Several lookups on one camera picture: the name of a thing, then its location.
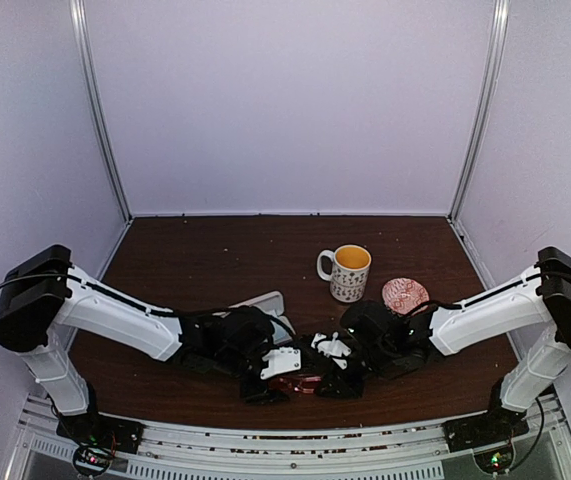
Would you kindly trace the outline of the rose gold wire glasses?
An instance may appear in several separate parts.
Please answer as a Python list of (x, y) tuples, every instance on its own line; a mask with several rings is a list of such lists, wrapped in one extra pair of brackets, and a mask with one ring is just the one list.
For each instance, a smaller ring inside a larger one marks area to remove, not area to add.
[(282, 393), (313, 395), (320, 385), (322, 377), (319, 375), (296, 374), (273, 377), (268, 381), (271, 389)]

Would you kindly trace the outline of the pink glasses case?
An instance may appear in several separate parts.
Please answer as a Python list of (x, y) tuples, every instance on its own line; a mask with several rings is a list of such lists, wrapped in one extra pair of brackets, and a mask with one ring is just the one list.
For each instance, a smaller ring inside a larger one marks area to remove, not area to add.
[(271, 291), (266, 294), (250, 298), (248, 300), (230, 305), (230, 308), (237, 308), (241, 306), (257, 307), (264, 313), (277, 318), (282, 324), (287, 326), (288, 330), (286, 330), (275, 320), (272, 321), (275, 329), (273, 334), (275, 345), (282, 346), (292, 341), (292, 334), (295, 334), (295, 329), (285, 315), (284, 297), (280, 291)]

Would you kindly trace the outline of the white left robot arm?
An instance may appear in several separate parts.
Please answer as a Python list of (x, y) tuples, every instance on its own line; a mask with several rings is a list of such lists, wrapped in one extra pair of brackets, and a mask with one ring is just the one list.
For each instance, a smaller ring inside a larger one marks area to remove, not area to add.
[(211, 369), (242, 379), (249, 401), (271, 398), (267, 382), (302, 365), (294, 333), (281, 317), (275, 293), (254, 304), (176, 311), (145, 303), (98, 280), (53, 245), (10, 270), (0, 284), (0, 346), (19, 355), (88, 444), (102, 442), (109, 424), (95, 409), (89, 383), (57, 335), (69, 326), (124, 344), (150, 358), (199, 372)]

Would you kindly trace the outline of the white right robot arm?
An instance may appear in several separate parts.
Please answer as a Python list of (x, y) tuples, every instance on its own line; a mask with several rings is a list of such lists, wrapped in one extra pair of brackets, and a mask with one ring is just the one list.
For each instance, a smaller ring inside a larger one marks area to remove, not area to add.
[(519, 276), (456, 303), (428, 300), (405, 315), (375, 301), (355, 303), (340, 321), (345, 339), (318, 334), (311, 342), (337, 365), (336, 379), (317, 393), (358, 398), (368, 373), (404, 376), (434, 358), (534, 324), (543, 325), (541, 336), (500, 381), (497, 404), (478, 419), (478, 433), (495, 442), (571, 363), (571, 256), (556, 247), (540, 250)]

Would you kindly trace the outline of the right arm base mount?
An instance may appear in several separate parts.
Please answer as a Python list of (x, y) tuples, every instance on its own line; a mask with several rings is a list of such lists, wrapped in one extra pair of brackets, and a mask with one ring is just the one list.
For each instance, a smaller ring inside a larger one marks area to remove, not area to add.
[(451, 453), (471, 450), (479, 470), (498, 476), (516, 463), (516, 436), (529, 432), (524, 413), (499, 409), (446, 421), (443, 433)]

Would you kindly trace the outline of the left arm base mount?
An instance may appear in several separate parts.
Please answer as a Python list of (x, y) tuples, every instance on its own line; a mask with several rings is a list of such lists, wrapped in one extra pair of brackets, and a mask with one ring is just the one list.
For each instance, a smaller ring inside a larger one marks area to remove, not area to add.
[(143, 424), (136, 421), (80, 415), (61, 416), (56, 433), (76, 444), (74, 469), (83, 477), (96, 477), (107, 472), (117, 453), (137, 453), (143, 430)]

